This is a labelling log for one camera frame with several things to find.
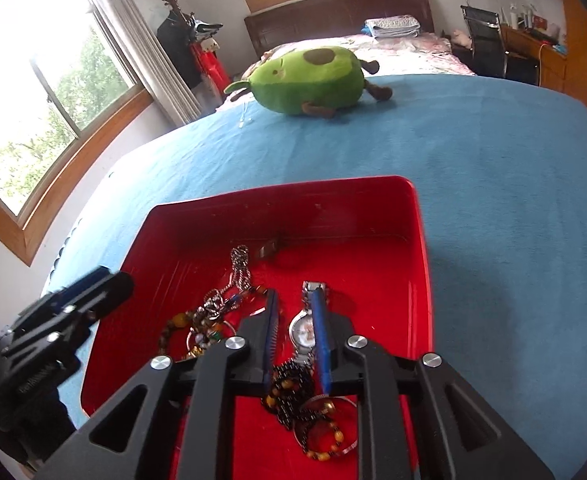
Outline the coat rack with clothes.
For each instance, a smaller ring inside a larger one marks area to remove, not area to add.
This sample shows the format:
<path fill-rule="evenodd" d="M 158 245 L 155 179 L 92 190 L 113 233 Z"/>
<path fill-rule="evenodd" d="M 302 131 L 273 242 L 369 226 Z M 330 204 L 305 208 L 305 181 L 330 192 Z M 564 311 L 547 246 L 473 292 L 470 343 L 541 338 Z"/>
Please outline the coat rack with clothes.
<path fill-rule="evenodd" d="M 199 84 L 204 84 L 216 99 L 223 101 L 222 96 L 216 94 L 216 90 L 202 75 L 192 51 L 192 44 L 201 42 L 205 48 L 216 51 L 218 55 L 220 46 L 216 41 L 216 34 L 220 32 L 223 25 L 208 23 L 196 18 L 194 13 L 183 12 L 179 0 L 162 0 L 162 2 L 169 13 L 157 28 L 156 37 L 175 70 L 188 88 L 195 89 Z"/>

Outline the red bag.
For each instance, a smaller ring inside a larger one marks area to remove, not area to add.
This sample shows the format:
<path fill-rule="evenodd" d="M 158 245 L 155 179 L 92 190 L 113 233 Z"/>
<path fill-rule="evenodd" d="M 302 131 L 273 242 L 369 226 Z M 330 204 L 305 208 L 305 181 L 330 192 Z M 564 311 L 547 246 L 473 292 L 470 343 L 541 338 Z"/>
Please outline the red bag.
<path fill-rule="evenodd" d="M 199 70 L 206 77 L 206 81 L 216 90 L 218 96 L 224 98 L 224 90 L 231 83 L 231 78 L 216 55 L 216 51 L 205 48 L 201 42 L 192 44 L 192 51 Z"/>

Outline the blue bed blanket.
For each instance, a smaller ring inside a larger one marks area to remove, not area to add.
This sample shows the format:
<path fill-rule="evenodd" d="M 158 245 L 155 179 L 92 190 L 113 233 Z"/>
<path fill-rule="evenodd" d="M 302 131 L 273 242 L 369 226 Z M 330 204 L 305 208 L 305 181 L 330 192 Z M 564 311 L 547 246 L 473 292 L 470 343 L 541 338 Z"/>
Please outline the blue bed blanket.
<path fill-rule="evenodd" d="M 587 460 L 587 108 L 478 76 L 387 80 L 332 120 L 231 103 L 121 158 L 47 281 L 120 266 L 153 206 L 290 182 L 417 188 L 435 345 L 559 479 Z"/>

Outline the dark wooden headboard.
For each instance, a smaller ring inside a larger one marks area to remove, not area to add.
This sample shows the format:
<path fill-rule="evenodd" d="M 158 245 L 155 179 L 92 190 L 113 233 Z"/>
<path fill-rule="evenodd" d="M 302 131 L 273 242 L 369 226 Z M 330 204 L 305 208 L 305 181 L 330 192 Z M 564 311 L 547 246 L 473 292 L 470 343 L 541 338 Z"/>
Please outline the dark wooden headboard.
<path fill-rule="evenodd" d="M 281 44 L 356 35 L 369 18 L 409 14 L 424 32 L 435 24 L 429 0 L 299 0 L 251 14 L 245 25 L 256 55 Z"/>

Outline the dark metal bangle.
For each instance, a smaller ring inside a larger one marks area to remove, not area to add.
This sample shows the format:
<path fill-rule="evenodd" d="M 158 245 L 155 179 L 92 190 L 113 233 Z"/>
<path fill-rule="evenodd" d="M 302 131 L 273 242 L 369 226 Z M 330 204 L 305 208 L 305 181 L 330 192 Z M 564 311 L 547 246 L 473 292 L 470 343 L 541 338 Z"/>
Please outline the dark metal bangle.
<path fill-rule="evenodd" d="M 327 462 L 356 450 L 357 416 L 357 404 L 346 396 L 313 396 L 302 405 L 293 435 L 307 458 Z"/>

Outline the wooden desk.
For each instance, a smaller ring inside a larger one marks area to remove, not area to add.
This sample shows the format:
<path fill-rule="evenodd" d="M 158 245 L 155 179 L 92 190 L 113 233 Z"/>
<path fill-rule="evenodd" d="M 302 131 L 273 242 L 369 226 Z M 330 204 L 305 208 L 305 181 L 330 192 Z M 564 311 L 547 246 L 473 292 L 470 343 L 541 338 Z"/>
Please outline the wooden desk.
<path fill-rule="evenodd" d="M 566 55 L 524 30 L 503 25 L 502 36 L 509 55 L 507 74 L 511 78 L 557 92 L 565 91 Z"/>

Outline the left wooden window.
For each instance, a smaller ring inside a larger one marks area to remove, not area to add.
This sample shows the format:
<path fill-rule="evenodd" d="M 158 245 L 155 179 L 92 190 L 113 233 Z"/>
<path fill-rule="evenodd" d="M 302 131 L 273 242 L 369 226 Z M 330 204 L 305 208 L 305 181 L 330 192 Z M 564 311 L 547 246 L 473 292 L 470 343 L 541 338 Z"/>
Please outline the left wooden window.
<path fill-rule="evenodd" d="M 97 0 L 0 0 L 0 242 L 22 263 L 150 104 Z"/>

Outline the green avocado plush toy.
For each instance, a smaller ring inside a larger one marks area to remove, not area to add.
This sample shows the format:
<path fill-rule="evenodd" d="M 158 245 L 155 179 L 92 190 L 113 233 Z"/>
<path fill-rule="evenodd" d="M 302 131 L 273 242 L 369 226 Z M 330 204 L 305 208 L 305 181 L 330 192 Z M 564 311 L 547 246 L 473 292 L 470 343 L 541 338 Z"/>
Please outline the green avocado plush toy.
<path fill-rule="evenodd" d="M 224 94 L 231 101 L 250 94 L 278 114 L 332 118 L 338 110 L 356 106 L 363 93 L 378 102 L 392 98 L 391 88 L 365 78 L 378 71 L 378 62 L 362 61 L 343 47 L 292 51 L 260 63 L 249 76 L 229 84 Z"/>

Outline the red metal tin box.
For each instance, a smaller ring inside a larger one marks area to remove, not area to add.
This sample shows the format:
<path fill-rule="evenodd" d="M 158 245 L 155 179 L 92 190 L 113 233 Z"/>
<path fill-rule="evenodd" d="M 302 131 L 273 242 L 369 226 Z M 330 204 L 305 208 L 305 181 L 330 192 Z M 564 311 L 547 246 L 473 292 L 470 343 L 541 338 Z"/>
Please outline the red metal tin box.
<path fill-rule="evenodd" d="M 146 217 L 122 263 L 132 296 L 100 322 L 83 379 L 81 404 L 95 412 L 158 348 L 175 314 L 194 310 L 228 282 L 231 251 L 249 260 L 254 283 L 280 300 L 277 361 L 292 355 L 288 324 L 306 281 L 328 289 L 330 310 L 356 333 L 396 356 L 432 347 L 432 309 L 416 188 L 397 176 L 253 188 L 159 205 Z"/>

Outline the silver wrist watch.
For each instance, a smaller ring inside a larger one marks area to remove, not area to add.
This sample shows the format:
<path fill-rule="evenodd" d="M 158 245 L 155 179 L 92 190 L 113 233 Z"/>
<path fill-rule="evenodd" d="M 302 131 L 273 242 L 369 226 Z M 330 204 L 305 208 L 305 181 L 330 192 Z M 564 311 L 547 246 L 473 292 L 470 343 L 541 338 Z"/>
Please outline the silver wrist watch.
<path fill-rule="evenodd" d="M 326 292 L 326 284 L 309 281 L 302 284 L 302 309 L 288 327 L 288 336 L 293 347 L 293 360 L 308 367 L 311 367 L 314 362 L 315 331 L 311 298 L 316 289 Z"/>

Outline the folded clothes pile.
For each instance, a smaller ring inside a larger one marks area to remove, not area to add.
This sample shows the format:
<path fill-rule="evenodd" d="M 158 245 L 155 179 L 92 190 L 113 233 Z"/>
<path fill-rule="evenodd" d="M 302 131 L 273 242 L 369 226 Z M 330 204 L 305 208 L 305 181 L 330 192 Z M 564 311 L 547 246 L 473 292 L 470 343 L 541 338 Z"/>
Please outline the folded clothes pile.
<path fill-rule="evenodd" d="M 420 33 L 420 22 L 411 14 L 369 18 L 364 28 L 375 39 L 415 38 Z"/>

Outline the left beige curtain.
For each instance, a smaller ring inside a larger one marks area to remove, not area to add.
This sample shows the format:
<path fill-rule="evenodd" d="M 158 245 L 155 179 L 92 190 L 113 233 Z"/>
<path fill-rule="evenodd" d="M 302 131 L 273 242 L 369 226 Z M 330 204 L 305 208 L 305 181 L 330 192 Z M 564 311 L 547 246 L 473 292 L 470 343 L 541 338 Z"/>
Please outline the left beige curtain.
<path fill-rule="evenodd" d="M 178 127 L 202 116 L 196 96 L 175 70 L 134 0 L 92 0 L 92 3 L 164 115 Z"/>

